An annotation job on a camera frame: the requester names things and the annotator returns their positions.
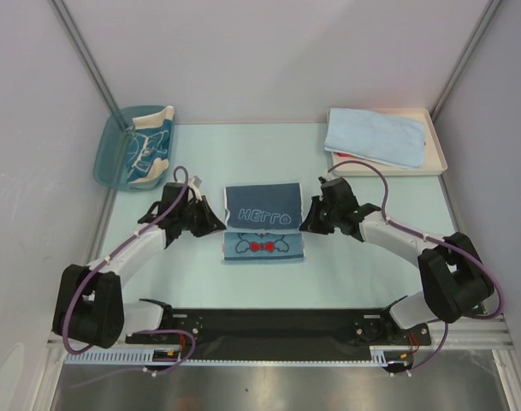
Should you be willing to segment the dark blue cream-edged towel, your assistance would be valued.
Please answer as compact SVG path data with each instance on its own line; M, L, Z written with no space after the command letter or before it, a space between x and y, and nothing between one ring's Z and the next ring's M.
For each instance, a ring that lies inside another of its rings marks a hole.
M227 186L224 209L224 262L270 264L304 259L299 183Z

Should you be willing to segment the teal cream cartoon towel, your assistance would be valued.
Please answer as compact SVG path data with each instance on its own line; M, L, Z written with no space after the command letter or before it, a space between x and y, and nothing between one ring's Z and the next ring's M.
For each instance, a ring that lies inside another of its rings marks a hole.
M132 189L155 186L169 167L175 109L133 118L126 156L126 178Z

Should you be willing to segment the light blue towel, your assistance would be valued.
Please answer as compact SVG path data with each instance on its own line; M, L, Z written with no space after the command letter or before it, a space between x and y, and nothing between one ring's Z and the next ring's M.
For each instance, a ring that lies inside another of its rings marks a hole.
M379 164L418 169L424 162L425 126L372 110L332 108L324 149Z

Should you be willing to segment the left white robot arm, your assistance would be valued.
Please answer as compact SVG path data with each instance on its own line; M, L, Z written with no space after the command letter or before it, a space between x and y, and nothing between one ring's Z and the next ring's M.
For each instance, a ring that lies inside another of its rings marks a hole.
M121 337L145 332L157 343L167 342L175 322L160 301L123 300L123 288L154 256L183 232L200 238L226 229L208 200L191 183L170 182L162 198L142 216L134 232L106 257L86 265L69 265L61 277L52 330L65 343L109 348Z

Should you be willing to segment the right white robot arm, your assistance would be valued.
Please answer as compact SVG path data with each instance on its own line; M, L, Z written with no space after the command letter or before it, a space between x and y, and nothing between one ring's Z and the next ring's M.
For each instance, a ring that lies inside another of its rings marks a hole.
M381 247L415 266L422 290L389 306L380 323L382 338L402 343L421 323L451 324L496 291L471 239L460 232L436 236L394 221L382 206L359 204L349 183L321 177L321 193L300 225L302 232L330 235L339 230L357 241Z

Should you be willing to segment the pink folded towel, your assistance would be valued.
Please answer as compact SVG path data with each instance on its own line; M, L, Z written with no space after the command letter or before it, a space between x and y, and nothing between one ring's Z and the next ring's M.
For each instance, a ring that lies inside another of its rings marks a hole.
M344 158L344 159L357 159L356 156L353 156L352 154L349 154L349 153L344 153L344 152L333 152L333 154L334 154L337 158Z

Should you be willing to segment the cream plastic tray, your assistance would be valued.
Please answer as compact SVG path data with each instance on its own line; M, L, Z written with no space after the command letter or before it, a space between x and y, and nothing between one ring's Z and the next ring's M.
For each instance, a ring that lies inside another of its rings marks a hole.
M340 155L337 152L330 153L332 165L338 164L345 160L364 161L381 171L385 176L439 176L443 171L447 170L447 160L441 149L438 136L435 131L431 116L425 108L391 108L391 109L374 109L375 112L384 115L394 115L417 121L424 126L424 162L417 169L406 169L402 167L394 167L386 164L379 164L370 160L355 158L348 154ZM374 176L375 173L359 164L344 164L335 171L338 176Z

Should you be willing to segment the teal plastic bin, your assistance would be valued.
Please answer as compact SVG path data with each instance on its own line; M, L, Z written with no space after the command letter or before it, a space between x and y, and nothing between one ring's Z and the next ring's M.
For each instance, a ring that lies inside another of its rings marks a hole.
M94 180L118 191L156 188L167 175L175 108L139 105L118 110L104 126Z

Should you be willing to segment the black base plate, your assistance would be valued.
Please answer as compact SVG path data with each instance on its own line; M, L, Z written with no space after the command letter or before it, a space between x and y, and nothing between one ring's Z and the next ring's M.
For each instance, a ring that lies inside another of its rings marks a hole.
M425 323L403 330L383 309L172 308L160 327L190 332L194 360L366 360L374 346L431 344Z

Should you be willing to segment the left corner aluminium post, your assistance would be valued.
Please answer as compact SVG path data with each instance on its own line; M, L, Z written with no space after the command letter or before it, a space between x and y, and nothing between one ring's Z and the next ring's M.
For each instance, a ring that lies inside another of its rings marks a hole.
M110 87L97 64L84 35L73 17L67 2L63 0L49 0L48 3L52 7L57 19L60 21L63 31L68 36L70 44L73 46L80 61L83 63L90 80L95 86L107 109L111 113L118 111L118 104L115 101Z

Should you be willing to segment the corner aluminium post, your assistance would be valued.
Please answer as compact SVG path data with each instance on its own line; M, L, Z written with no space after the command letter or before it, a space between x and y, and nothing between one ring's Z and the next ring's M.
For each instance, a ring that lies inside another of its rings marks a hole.
M451 97L454 89L458 85L462 75L465 73L468 65L471 63L478 47L482 43L488 30L492 26L496 16L499 14L502 6L506 3L504 0L487 1L477 23L475 24L471 35L467 39L464 49L460 52L458 60L453 65L450 75L447 78L441 92L439 93L430 116L433 122L439 117Z
M110 87L97 64L84 35L73 17L67 2L63 0L49 0L48 3L52 7L57 19L60 21L63 31L68 36L70 44L73 46L80 61L83 63L90 80L95 86L107 109L111 113L118 111L118 104L115 101Z

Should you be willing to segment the aluminium frame rail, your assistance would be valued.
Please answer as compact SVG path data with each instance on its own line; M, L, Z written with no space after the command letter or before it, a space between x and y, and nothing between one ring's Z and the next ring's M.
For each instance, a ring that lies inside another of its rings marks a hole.
M460 319L445 326L440 322L422 323L409 330L400 329L389 315L377 310L225 310L177 309L162 316L161 331L124 330L113 342L94 343L95 348L112 348L117 344L177 344L168 330L192 334L200 348L232 341L247 347L255 340L262 343L291 345L311 343L321 351L322 343L352 347L418 346L433 347L447 338L449 348L506 349L512 338L502 317L489 320Z

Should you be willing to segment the right corner aluminium post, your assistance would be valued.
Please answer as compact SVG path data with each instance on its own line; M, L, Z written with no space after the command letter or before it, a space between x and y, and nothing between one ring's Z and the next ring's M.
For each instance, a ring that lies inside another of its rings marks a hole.
M492 26L496 16L499 14L502 6L506 3L504 0L487 1L477 23L475 24L471 35L467 39L464 49L460 52L458 60L453 65L450 75L447 78L441 92L439 93L430 116L433 122L439 117L451 97L454 89L458 85L462 75L465 73L468 65L471 63L478 47L482 43L488 30Z

